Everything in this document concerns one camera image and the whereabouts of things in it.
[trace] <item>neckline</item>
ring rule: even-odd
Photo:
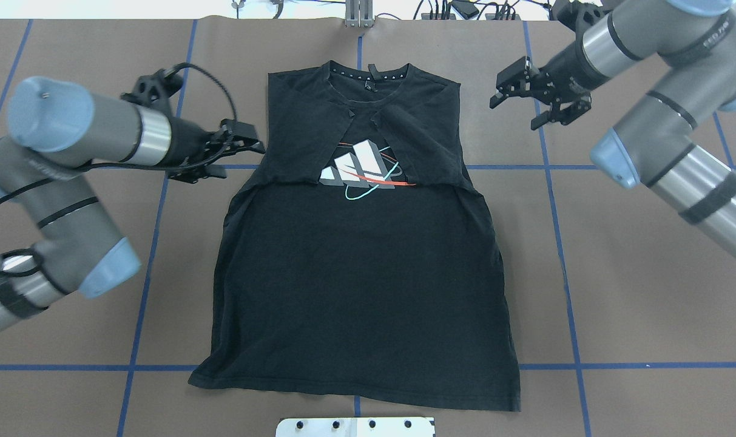
[[[415,72],[416,67],[412,66],[412,64],[405,64],[399,69],[380,72],[382,77],[379,78],[379,84],[384,80],[398,80],[400,81],[400,85],[397,87],[397,89],[395,89],[395,91],[392,91],[391,94],[384,97],[383,99],[370,101],[351,100],[348,97],[343,96],[343,94],[335,89],[333,84],[329,81],[331,75],[335,74],[342,75],[346,78],[353,78],[354,80],[362,82],[365,82],[367,80],[373,82],[373,77],[371,76],[370,72],[350,69],[350,67],[341,66],[341,64],[337,63],[336,61],[328,61],[323,66],[321,66],[320,74],[325,88],[327,88],[331,95],[340,100],[340,102],[343,102],[350,107],[382,107],[392,100],[395,100],[404,91],[404,88],[406,88],[406,83],[411,80],[412,77],[414,77]]]

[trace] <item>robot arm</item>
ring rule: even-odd
[[[217,132],[174,117],[168,98],[181,88],[176,71],[141,77],[122,100],[43,77],[16,88],[10,135],[0,139],[0,197],[14,196],[44,240],[0,256],[0,331],[72,291],[99,296],[140,268],[84,171],[164,169],[174,180],[195,183],[225,177],[223,168],[211,165],[220,157],[265,152],[254,126],[235,117]],[[109,163],[91,164],[94,158]]]
[[[521,58],[498,74],[490,107],[534,97],[550,110],[532,121],[569,124],[590,91],[659,53],[670,71],[590,153],[624,188],[651,188],[736,257],[736,172],[689,135],[716,110],[736,110],[734,0],[627,0],[609,14],[561,0],[553,10],[576,41],[543,67]]]

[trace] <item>black garment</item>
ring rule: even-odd
[[[268,154],[225,218],[212,354],[190,384],[518,410],[459,84],[411,64],[368,77],[269,75]]]

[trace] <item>gray robot arm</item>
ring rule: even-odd
[[[576,41],[546,66],[521,58],[498,74],[490,107],[534,97],[550,110],[531,124],[569,124],[589,110],[590,91],[659,53],[671,66],[590,153],[624,188],[651,188],[690,224],[736,257],[736,172],[689,135],[716,110],[736,110],[734,0],[626,0],[609,14],[561,0]]]
[[[265,152],[254,127],[235,116],[218,132],[173,117],[167,99],[180,87],[174,70],[142,76],[123,100],[43,77],[16,87],[10,133],[0,139],[0,197],[16,194],[44,240],[0,256],[0,331],[72,291],[99,296],[140,268],[84,171],[165,169],[172,179],[195,183],[224,177],[211,165],[220,157]],[[91,164],[94,158],[107,163]]]

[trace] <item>graphic print on shirt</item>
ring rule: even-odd
[[[330,186],[346,186],[345,197],[357,201],[376,189],[394,189],[395,186],[414,186],[414,183],[392,180],[403,174],[398,161],[385,153],[389,147],[379,149],[373,141],[357,144],[340,143],[339,147],[350,149],[333,160],[332,166],[322,169],[320,183]],[[357,196],[350,195],[349,188],[367,189]]]

